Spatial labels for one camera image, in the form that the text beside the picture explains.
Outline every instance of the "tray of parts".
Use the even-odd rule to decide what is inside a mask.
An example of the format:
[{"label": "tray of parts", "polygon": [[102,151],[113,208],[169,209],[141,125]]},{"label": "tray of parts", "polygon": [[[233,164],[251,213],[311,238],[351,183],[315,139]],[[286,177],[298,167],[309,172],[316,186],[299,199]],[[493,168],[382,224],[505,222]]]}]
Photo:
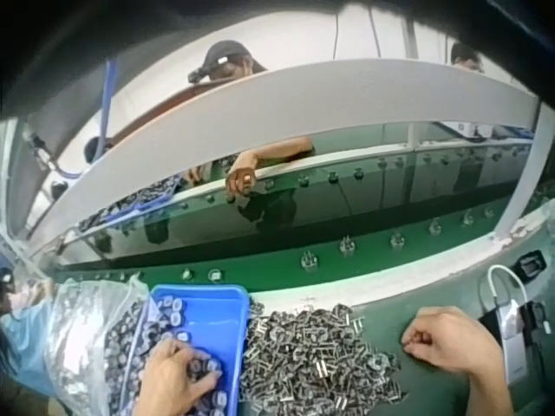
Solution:
[{"label": "tray of parts", "polygon": [[128,197],[120,199],[115,204],[108,207],[108,214],[104,220],[105,223],[110,223],[118,218],[127,215],[129,212],[134,211],[136,205],[139,203],[142,191],[132,193]]},{"label": "tray of parts", "polygon": [[[236,416],[239,393],[239,376],[245,343],[250,300],[246,290],[236,285],[160,285],[151,292],[155,308],[145,308],[142,322],[151,322],[135,333],[131,347],[130,365],[125,380],[137,386],[126,388],[121,395],[121,414],[126,414],[126,403],[133,402],[139,391],[144,368],[141,357],[152,347],[153,336],[166,328],[160,338],[176,338],[190,342],[207,353],[205,360],[193,360],[187,372],[193,380],[204,374],[220,370],[222,375],[213,392],[203,397],[189,413],[195,416]],[[153,319],[154,313],[160,314]]]},{"label": "tray of parts", "polygon": [[175,189],[181,184],[181,180],[180,174],[173,175],[143,189],[140,193],[136,209],[139,211],[150,211],[156,206],[166,203],[172,198]]}]

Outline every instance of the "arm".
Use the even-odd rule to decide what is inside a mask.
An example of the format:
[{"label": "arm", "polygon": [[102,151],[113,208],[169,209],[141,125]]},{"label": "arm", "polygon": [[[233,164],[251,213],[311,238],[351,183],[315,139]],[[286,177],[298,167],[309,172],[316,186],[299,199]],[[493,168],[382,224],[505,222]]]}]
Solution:
[{"label": "arm", "polygon": [[312,139],[305,136],[272,143],[258,149],[253,149],[251,152],[254,153],[256,160],[268,160],[289,158],[302,152],[308,152],[312,148]]},{"label": "arm", "polygon": [[470,375],[467,416],[512,416],[513,403],[506,386],[503,368]]}]

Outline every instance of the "white frame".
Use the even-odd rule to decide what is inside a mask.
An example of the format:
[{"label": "white frame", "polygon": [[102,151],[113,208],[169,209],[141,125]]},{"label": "white frame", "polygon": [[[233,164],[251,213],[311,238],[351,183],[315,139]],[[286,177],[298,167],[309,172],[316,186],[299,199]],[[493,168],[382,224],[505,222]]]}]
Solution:
[{"label": "white frame", "polygon": [[[492,101],[504,105],[492,105]],[[319,62],[254,75],[183,103],[120,143],[57,201],[36,228],[29,249],[37,252],[121,195],[246,148],[392,122],[460,120],[530,128],[537,105],[537,97],[503,82],[412,60]],[[218,112],[217,123],[212,120],[214,108],[225,109]],[[152,152],[160,131],[166,132],[165,137]],[[99,184],[110,187],[95,192]]]}]

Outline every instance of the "metal frame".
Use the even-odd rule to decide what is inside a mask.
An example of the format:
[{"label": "metal frame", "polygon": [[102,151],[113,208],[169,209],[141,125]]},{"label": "metal frame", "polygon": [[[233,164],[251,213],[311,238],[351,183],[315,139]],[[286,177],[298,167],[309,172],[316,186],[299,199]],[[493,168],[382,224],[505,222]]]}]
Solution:
[{"label": "metal frame", "polygon": [[542,104],[530,155],[511,200],[495,227],[494,235],[496,238],[507,237],[524,212],[544,170],[554,137],[555,111],[546,104]]},{"label": "metal frame", "polygon": [[[424,153],[424,152],[432,152],[432,151],[438,151],[438,150],[469,148],[469,147],[472,147],[472,148],[490,147],[490,146],[512,147],[512,146],[530,146],[530,145],[531,145],[530,140],[506,139],[501,142],[499,142],[498,140],[486,140],[482,143],[469,143],[465,140],[453,140],[453,141],[442,141],[442,142],[425,141],[416,148],[412,148],[406,144],[372,146],[372,147],[366,147],[363,149],[347,150],[347,151],[324,154],[321,156],[313,156],[307,159],[295,160],[290,163],[283,163],[276,166],[257,169],[256,176],[258,180],[265,180],[265,179],[274,178],[279,175],[283,175],[285,173],[292,173],[292,172],[302,171],[304,169],[329,166],[338,162],[350,162],[358,159],[367,159],[370,157],[407,154],[407,152],[411,152],[411,151],[414,153]],[[191,188],[187,191],[180,192],[177,195],[174,195],[173,198],[167,201],[165,204],[157,206],[155,210],[166,209],[172,205],[179,205],[180,203],[188,199],[203,197],[207,194],[222,191],[224,189],[225,189],[225,180],[224,179],[215,180],[208,184],[204,184],[201,186]],[[74,230],[74,233],[71,235],[71,237],[68,238],[67,241],[65,241],[65,244],[71,244],[76,240],[90,237],[91,235],[95,234],[98,231],[106,230],[108,228],[114,227],[116,224],[123,223],[132,218],[142,216],[146,213],[147,211],[141,212],[141,213],[131,212],[126,216],[118,218],[117,220],[111,223],[98,225],[83,233],[78,233],[77,231]]]},{"label": "metal frame", "polygon": [[[503,105],[492,106],[491,100]],[[30,249],[36,252],[121,195],[246,148],[392,122],[460,120],[531,127],[537,101],[527,92],[482,75],[412,60],[319,62],[255,75],[176,107],[120,143],[57,201],[37,227]],[[218,123],[212,122],[214,108],[226,109]],[[253,117],[257,123],[251,123]],[[152,152],[160,132],[165,138]],[[91,192],[101,184],[110,187]]]}]

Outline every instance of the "cap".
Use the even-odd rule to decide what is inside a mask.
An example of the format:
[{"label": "cap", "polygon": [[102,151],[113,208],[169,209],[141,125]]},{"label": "cap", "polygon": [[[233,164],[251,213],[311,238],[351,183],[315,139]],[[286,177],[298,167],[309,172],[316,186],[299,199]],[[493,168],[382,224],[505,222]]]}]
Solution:
[{"label": "cap", "polygon": [[[249,49],[247,49],[243,43],[237,41],[220,41],[214,43],[210,49],[208,49],[201,69],[204,73],[209,74],[218,65],[226,62],[226,60],[232,56],[249,56],[252,58],[251,52],[249,52]],[[252,62],[252,72],[255,74],[266,70],[256,60],[252,59]]]}]

